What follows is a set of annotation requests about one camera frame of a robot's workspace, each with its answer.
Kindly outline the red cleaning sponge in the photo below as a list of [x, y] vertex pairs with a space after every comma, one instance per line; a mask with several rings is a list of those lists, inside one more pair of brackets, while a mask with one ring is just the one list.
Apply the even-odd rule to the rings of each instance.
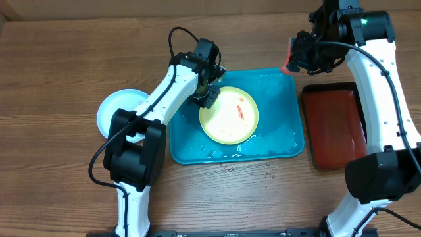
[[294, 37], [289, 38], [286, 58], [283, 65], [280, 67], [280, 70], [283, 74], [290, 75], [290, 76], [299, 75], [301, 71], [301, 69], [298, 66], [294, 65], [293, 63], [290, 63], [289, 61], [291, 57], [291, 50], [293, 48], [294, 41], [295, 41]]

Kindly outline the yellow plate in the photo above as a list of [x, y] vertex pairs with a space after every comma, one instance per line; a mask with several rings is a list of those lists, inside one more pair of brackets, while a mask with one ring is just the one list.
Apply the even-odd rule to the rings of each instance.
[[212, 140], [234, 145], [253, 135], [259, 123], [259, 110], [247, 92], [224, 86], [210, 109], [199, 110], [199, 122]]

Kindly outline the light blue plate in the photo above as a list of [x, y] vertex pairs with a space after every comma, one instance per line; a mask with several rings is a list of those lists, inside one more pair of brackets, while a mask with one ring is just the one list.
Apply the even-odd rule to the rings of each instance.
[[110, 94], [103, 100], [97, 111], [97, 127], [107, 139], [111, 126], [111, 118], [117, 109], [133, 111], [135, 107], [145, 101], [149, 95], [137, 89], [123, 89]]

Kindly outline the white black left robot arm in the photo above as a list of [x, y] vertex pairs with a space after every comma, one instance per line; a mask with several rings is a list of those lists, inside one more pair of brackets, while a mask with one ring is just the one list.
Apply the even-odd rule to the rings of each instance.
[[118, 224], [113, 236], [147, 236], [149, 194], [165, 158], [166, 130], [187, 99], [209, 108], [218, 95], [213, 86], [225, 68], [219, 53], [179, 53], [162, 82], [131, 111], [117, 109], [101, 147], [103, 165], [118, 194]]

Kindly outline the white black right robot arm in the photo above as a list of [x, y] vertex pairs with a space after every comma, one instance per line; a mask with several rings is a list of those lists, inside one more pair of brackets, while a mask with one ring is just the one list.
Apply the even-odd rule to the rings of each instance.
[[385, 11], [365, 11], [358, 1], [324, 0], [308, 20], [312, 31], [290, 39], [281, 70], [315, 75], [347, 63], [362, 105], [368, 153], [347, 164], [347, 193], [318, 228], [290, 228], [286, 234], [376, 236], [366, 225], [420, 185], [420, 134], [395, 64], [391, 18]]

